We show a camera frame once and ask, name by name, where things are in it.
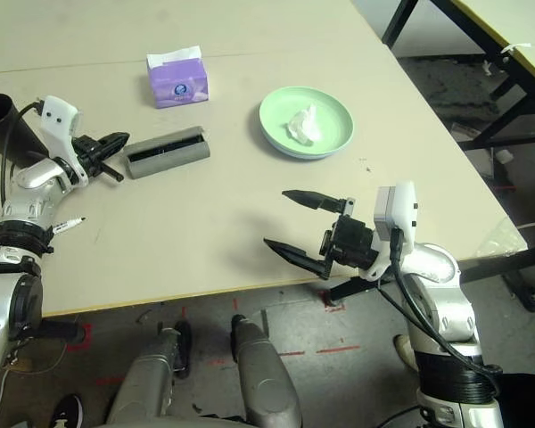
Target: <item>black cable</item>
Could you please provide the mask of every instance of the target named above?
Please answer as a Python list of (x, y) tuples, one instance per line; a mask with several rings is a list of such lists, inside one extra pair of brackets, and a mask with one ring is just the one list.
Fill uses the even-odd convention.
[(376, 290), (400, 313), (404, 318), (406, 318), (410, 323), (414, 324), (414, 326), (421, 330), (422, 333), (429, 335), (426, 330), (424, 330), (424, 327), (422, 327), (418, 322), (408, 313), (406, 312), (385, 290), (381, 288), (380, 280), (378, 284), (376, 285)]
[(416, 406), (413, 406), (413, 407), (409, 407), (409, 408), (406, 408), (398, 413), (395, 413), (394, 415), (392, 415), (391, 417), (389, 417), (388, 419), (382, 421), (381, 423), (379, 423), (376, 428), (383, 428), (385, 427), (386, 425), (388, 425), (389, 423), (391, 423), (394, 419), (397, 419), (403, 415), (405, 415), (406, 413), (410, 413), (412, 412), (413, 410), (418, 410), (420, 408), (420, 406), (416, 405)]
[(4, 138), (4, 148), (2, 149), (2, 163), (0, 165), (0, 206), (4, 205), (6, 202), (6, 155), (8, 154), (8, 145), (10, 145), (10, 138), (12, 137), (12, 132), (16, 125), (21, 120), (22, 116), (26, 114), (31, 109), (41, 110), (43, 102), (34, 102), (28, 104), (26, 107), (21, 109), (16, 117), (10, 122), (10, 126), (6, 131), (6, 137)]
[(452, 345), (449, 344), (446, 339), (444, 339), (438, 331), (433, 327), (430, 320), (424, 315), (418, 304), (416, 303), (414, 297), (410, 293), (406, 280), (402, 275), (400, 270), (400, 254), (402, 253), (402, 241), (404, 233), (400, 229), (392, 229), (391, 231), (391, 268), (392, 273), (396, 279), (396, 283), (399, 286), (402, 296), (407, 301), (408, 306), (416, 316), (416, 319), (422, 324), (427, 334), (434, 339), (449, 355), (457, 359), (464, 366), (477, 373), (478, 375), (484, 376), (488, 381), (491, 382), (495, 390), (495, 396), (499, 394), (499, 387), (494, 379), (494, 375), (500, 375), (502, 370), (500, 367), (491, 367), (491, 366), (480, 366), (475, 364), (471, 359), (464, 356), (458, 352)]

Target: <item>black metal table frame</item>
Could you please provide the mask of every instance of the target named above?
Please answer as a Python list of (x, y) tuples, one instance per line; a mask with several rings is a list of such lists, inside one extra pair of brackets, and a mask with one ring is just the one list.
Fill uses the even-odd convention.
[[(396, 12), (392, 16), (391, 22), (383, 34), (383, 43), (389, 48), (394, 46), (400, 32), (414, 10), (417, 1), (418, 0), (400, 1)], [(520, 115), (535, 113), (535, 77), (512, 55), (509, 53), (501, 53), (502, 46), (491, 37), (490, 34), (476, 24), (472, 18), (461, 11), (451, 0), (430, 1), (454, 21), (454, 23), (456, 23), (456, 25), (458, 25), (458, 27), (461, 28), (487, 54), (491, 62), (498, 64), (499, 68), (505, 70), (509, 75), (509, 78), (492, 93), (492, 98), (499, 98), (514, 85), (519, 85), (527, 94), (509, 111), (485, 128), (474, 138), (474, 140), (458, 143), (458, 145), (462, 150), (472, 150), (535, 143), (535, 136), (530, 138), (492, 139), (497, 132), (505, 128)]]
[[(535, 289), (531, 289), (524, 283), (522, 278), (518, 277), (519, 269), (535, 265), (535, 248), (519, 251), (510, 256), (477, 259), (476, 262), (477, 265), (472, 267), (468, 267), (468, 265), (472, 264), (471, 261), (458, 262), (462, 284), (502, 275), (509, 290), (517, 296), (524, 307), (531, 312), (535, 311), (535, 299), (533, 298)], [(369, 282), (358, 276), (353, 276), (345, 283), (339, 284), (326, 292), (325, 302), (334, 306), (342, 299), (353, 294), (373, 290), (377, 284), (376, 281)]]

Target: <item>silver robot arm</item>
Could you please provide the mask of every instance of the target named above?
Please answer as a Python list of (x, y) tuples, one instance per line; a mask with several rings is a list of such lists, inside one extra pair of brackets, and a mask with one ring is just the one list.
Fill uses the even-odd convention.
[(415, 243), (418, 204), (414, 184), (379, 189), (375, 230), (351, 218), (354, 201), (321, 193), (284, 195), (312, 209), (340, 214), (325, 233), (316, 260), (286, 243), (264, 240), (288, 262), (327, 279), (334, 262), (359, 269), (359, 276), (380, 284), (396, 280), (405, 297), (410, 343), (416, 355), (421, 413), (431, 427), (501, 428), (492, 376), (484, 366), (475, 314), (460, 288), (456, 260), (437, 245)]
[(78, 110), (54, 96), (42, 104), (40, 130), (51, 158), (20, 171), (0, 215), (0, 367), (23, 341), (33, 337), (75, 337), (76, 325), (42, 321), (41, 258), (53, 252), (53, 222), (60, 201), (90, 177), (108, 172), (103, 160), (118, 152), (128, 134), (96, 141), (74, 138)]

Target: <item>tissue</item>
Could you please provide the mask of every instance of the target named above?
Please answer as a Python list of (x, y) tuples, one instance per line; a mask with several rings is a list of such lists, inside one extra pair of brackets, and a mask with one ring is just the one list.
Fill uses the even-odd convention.
[(208, 77), (199, 46), (149, 53), (146, 66), (157, 108), (208, 100)]
[(311, 104), (298, 111), (287, 124), (290, 135), (301, 144), (312, 145), (321, 140), (321, 130), (316, 122), (317, 107)]

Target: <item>gray cylinder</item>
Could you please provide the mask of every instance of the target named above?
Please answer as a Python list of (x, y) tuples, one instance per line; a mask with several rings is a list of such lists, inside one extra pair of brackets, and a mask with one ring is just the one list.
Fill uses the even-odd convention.
[(300, 428), (300, 400), (274, 345), (245, 318), (235, 323), (234, 334), (248, 421), (260, 428)]

